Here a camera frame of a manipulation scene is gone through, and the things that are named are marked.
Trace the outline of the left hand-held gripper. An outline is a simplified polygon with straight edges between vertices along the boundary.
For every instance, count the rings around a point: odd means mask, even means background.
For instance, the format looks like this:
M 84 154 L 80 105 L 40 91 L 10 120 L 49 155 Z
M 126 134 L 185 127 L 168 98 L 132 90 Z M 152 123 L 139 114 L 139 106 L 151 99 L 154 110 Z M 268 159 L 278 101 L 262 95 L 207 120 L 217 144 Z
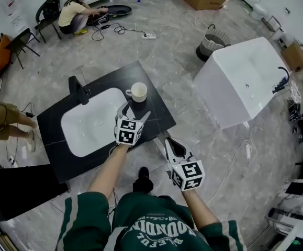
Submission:
M 134 146 L 140 139 L 144 124 L 150 114 L 151 111 L 148 111 L 140 120 L 134 120 L 135 115 L 130 108 L 129 101 L 121 105 L 116 115 L 116 143 Z

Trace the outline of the white ceramic mug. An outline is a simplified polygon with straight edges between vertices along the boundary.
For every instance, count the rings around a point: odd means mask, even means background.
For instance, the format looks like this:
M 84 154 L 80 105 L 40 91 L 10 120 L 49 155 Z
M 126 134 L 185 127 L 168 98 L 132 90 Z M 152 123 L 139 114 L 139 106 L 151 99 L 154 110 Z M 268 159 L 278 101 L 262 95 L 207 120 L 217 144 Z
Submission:
M 130 89 L 126 90 L 126 95 L 130 96 L 134 102 L 141 103 L 147 98 L 148 88 L 141 82 L 134 83 Z

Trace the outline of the black vanity with white sink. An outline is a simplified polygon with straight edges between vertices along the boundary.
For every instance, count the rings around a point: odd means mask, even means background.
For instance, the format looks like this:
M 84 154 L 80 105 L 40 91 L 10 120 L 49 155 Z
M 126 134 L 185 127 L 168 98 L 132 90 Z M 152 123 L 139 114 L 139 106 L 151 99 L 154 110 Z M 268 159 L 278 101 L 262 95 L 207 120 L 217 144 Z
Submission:
M 136 82 L 144 83 L 148 88 L 147 98 L 141 103 L 134 102 L 125 93 Z M 134 120 L 140 120 L 148 111 L 151 111 L 135 146 L 154 139 L 158 134 L 176 124 L 139 62 L 121 67 L 85 86 L 91 91 L 89 100 L 109 88 L 120 89 L 130 103 L 130 108 L 135 115 Z M 116 145 L 115 139 L 114 142 L 85 157 L 77 157 L 72 154 L 63 134 L 61 119 L 67 111 L 80 104 L 75 95 L 69 94 L 37 117 L 44 148 L 59 183 L 64 183 L 103 164 L 110 149 Z

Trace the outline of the person's left forearm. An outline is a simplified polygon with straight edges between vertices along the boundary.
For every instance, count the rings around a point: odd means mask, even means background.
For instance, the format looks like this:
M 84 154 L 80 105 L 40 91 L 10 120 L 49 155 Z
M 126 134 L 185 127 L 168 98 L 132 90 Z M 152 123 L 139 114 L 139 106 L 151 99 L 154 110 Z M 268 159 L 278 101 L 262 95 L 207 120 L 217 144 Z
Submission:
M 102 193 L 107 199 L 110 198 L 112 190 L 117 181 L 119 171 L 126 159 L 128 145 L 119 145 L 113 149 L 112 153 L 102 165 L 99 173 L 91 182 L 88 192 Z

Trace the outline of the person's right forearm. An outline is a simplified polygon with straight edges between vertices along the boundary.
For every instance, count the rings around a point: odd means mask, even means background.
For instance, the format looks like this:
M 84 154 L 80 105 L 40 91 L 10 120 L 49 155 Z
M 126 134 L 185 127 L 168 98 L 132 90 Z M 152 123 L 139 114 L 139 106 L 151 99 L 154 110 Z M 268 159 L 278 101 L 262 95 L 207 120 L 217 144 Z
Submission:
M 198 230 L 204 228 L 207 225 L 219 223 L 217 217 L 207 207 L 207 205 L 203 202 L 201 197 L 194 189 L 183 191 L 182 195 L 187 203 L 193 221 Z

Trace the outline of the white sink basin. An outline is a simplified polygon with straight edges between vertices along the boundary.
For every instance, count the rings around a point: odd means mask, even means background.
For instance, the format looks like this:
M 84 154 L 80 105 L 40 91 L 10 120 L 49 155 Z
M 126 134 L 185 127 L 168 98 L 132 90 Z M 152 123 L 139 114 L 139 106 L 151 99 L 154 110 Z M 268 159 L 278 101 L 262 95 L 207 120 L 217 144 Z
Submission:
M 114 142 L 117 110 L 126 101 L 123 92 L 113 87 L 67 111 L 61 127 L 72 154 L 85 157 Z

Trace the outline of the person's left leg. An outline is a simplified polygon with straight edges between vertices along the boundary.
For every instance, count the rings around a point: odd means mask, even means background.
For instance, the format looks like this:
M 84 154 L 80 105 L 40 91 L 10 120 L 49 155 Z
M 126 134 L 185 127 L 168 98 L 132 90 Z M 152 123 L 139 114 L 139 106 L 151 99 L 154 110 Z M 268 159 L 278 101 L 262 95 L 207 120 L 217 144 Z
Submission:
M 143 166 L 139 169 L 138 179 L 133 183 L 133 192 L 149 194 L 153 190 L 153 182 L 150 180 L 149 170 Z

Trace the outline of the green printed t-shirt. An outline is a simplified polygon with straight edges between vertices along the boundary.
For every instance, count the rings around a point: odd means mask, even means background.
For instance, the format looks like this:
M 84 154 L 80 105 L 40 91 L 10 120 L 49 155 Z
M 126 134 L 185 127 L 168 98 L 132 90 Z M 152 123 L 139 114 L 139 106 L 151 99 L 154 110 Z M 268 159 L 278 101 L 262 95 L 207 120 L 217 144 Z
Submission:
M 85 192 L 65 201 L 55 251 L 247 251 L 236 221 L 201 229 L 168 196 L 125 194 L 108 218 L 107 198 Z

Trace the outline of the white bathtub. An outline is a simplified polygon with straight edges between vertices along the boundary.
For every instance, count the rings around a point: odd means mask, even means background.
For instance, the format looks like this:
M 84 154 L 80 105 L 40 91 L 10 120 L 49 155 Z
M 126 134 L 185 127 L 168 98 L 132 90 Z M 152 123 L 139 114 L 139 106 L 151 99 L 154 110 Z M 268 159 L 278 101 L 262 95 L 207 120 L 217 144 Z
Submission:
M 264 37 L 212 53 L 194 78 L 194 85 L 221 129 L 254 119 L 269 103 L 286 69 Z

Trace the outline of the black equipment bag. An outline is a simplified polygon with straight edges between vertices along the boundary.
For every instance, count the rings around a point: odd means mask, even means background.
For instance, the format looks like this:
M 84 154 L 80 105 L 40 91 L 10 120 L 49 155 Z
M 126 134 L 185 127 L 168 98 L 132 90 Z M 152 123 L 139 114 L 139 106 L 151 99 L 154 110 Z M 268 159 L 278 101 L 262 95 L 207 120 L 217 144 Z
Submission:
M 109 21 L 109 14 L 107 7 L 101 6 L 95 10 L 96 13 L 90 14 L 87 19 L 86 25 L 88 27 L 104 24 Z

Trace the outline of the ribbed grey basket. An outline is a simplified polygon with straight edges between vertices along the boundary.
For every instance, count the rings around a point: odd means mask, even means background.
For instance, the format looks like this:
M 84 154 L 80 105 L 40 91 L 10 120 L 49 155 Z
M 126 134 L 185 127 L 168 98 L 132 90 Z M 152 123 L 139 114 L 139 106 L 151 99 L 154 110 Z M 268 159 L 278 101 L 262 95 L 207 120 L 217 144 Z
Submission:
M 200 60 L 206 62 L 214 51 L 228 46 L 231 46 L 228 34 L 211 24 L 208 26 L 200 45 L 196 48 L 196 55 Z

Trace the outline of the black bathtub faucet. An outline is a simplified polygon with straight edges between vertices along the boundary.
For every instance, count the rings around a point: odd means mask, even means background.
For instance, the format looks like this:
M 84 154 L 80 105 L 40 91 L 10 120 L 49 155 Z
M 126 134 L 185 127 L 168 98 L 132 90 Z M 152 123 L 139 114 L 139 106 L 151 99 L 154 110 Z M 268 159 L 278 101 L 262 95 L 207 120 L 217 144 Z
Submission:
M 286 73 L 286 76 L 282 78 L 282 80 L 274 87 L 272 93 L 275 94 L 276 92 L 285 88 L 285 85 L 289 82 L 290 74 L 287 69 L 282 66 L 278 67 L 279 70 L 283 70 Z

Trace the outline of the marble top table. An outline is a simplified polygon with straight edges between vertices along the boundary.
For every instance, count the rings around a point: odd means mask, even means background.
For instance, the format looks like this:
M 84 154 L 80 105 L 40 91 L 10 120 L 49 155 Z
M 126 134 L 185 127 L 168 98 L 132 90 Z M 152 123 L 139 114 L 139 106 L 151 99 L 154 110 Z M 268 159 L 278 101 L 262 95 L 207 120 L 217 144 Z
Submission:
M 303 216 L 303 179 L 285 183 L 274 200 L 274 208 Z

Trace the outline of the black box cabinet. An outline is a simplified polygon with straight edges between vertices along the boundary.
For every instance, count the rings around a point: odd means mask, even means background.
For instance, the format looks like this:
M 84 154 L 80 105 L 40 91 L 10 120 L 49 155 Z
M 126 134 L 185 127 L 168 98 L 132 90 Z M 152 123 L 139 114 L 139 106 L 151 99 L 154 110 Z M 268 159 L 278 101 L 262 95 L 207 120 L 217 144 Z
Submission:
M 51 166 L 0 169 L 0 222 L 13 219 L 65 192 Z

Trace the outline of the white toilet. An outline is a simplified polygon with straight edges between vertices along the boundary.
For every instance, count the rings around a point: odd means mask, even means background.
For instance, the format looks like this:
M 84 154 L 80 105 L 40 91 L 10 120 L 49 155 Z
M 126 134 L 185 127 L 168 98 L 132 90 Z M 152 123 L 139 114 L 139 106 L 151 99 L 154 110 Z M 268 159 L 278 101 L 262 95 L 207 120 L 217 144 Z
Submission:
M 270 11 L 266 6 L 260 3 L 255 3 L 252 6 L 250 16 L 255 20 L 261 20 L 262 18 L 266 19 L 270 16 Z

